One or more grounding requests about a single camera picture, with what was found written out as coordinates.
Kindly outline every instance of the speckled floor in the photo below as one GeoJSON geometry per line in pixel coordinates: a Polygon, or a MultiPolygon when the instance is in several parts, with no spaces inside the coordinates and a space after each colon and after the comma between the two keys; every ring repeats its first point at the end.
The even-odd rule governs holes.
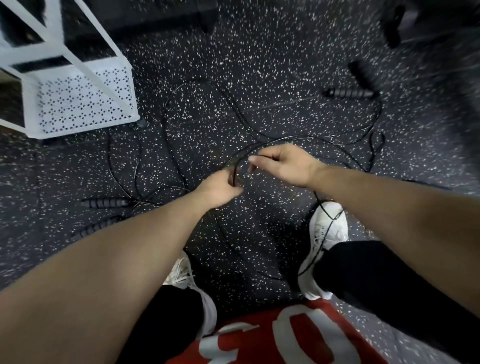
{"type": "MultiPolygon", "coordinates": [[[[144,150],[141,192],[179,181],[159,123],[161,105],[182,80],[201,75],[223,82],[246,118],[270,134],[325,134],[368,123],[369,103],[332,102],[321,96],[326,86],[354,86],[347,63],[364,59],[383,88],[378,129],[386,144],[373,172],[480,194],[480,41],[453,37],[424,47],[388,49],[378,25],[381,3],[225,1],[212,35],[193,29],[121,42],[133,65],[140,114],[150,125],[139,133],[144,150]]],[[[189,86],[176,95],[168,120],[175,157],[190,187],[252,142],[208,86],[189,86]]],[[[2,137],[0,288],[65,247],[73,230],[115,214],[78,204],[85,197],[121,193],[108,174],[107,133],[113,139],[114,170],[132,191],[137,142],[126,126],[45,146],[2,137]]],[[[315,155],[340,157],[328,146],[301,145],[315,155]]],[[[366,163],[366,142],[349,150],[366,163]]],[[[309,247],[306,217],[314,204],[312,194],[261,174],[247,176],[244,169],[240,177],[244,194],[218,216],[249,265],[228,249],[208,216],[187,245],[196,281],[213,297],[221,317],[298,300],[292,282],[262,277],[252,265],[288,276],[309,247]]],[[[176,194],[167,190],[158,201],[176,194]]],[[[352,239],[365,237],[358,222],[349,217],[349,223],[352,239]]],[[[336,305],[391,363],[453,362],[370,314],[342,302],[336,305]]]]}

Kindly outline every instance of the white sneaker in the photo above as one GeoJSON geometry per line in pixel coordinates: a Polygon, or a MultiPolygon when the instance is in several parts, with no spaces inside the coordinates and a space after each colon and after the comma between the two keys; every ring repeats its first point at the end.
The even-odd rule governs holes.
{"type": "Polygon", "coordinates": [[[198,288],[195,284],[190,259],[188,258],[187,253],[183,250],[163,284],[171,284],[182,290],[190,288],[200,293],[204,305],[204,322],[197,334],[197,339],[201,339],[203,336],[211,334],[216,326],[215,303],[208,294],[198,288]]]}
{"type": "Polygon", "coordinates": [[[318,287],[313,279],[313,268],[316,262],[322,258],[324,251],[329,250],[337,243],[348,240],[347,217],[342,205],[329,201],[318,206],[310,220],[309,230],[310,252],[300,266],[298,284],[302,294],[309,300],[313,301],[320,297],[329,300],[332,298],[332,293],[325,292],[318,287]]]}

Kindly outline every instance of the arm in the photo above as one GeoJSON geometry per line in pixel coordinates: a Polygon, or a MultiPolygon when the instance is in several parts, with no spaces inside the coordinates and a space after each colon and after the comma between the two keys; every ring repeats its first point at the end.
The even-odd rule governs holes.
{"type": "Polygon", "coordinates": [[[229,175],[70,245],[4,289],[0,363],[114,363],[202,215],[241,193],[229,175]]]}
{"type": "Polygon", "coordinates": [[[293,145],[250,157],[281,180],[339,202],[430,284],[480,317],[480,200],[341,167],[293,145]]]}

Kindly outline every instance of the person's right hand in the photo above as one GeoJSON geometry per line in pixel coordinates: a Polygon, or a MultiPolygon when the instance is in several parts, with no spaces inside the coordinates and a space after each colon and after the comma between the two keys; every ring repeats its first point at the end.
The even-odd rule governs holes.
{"type": "Polygon", "coordinates": [[[293,144],[261,149],[257,156],[250,156],[248,161],[250,173],[258,167],[285,182],[303,188],[311,188],[315,175],[328,167],[293,144]]]}

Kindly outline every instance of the black pants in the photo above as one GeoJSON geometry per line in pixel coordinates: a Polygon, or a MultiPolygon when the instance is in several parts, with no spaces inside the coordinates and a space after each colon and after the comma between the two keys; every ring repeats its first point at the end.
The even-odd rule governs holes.
{"type": "MultiPolygon", "coordinates": [[[[317,284],[338,298],[462,363],[479,361],[480,319],[430,285],[377,241],[337,244],[315,265],[317,284]]],[[[203,321],[200,294],[162,286],[117,363],[163,363],[182,353],[203,321]]]]}

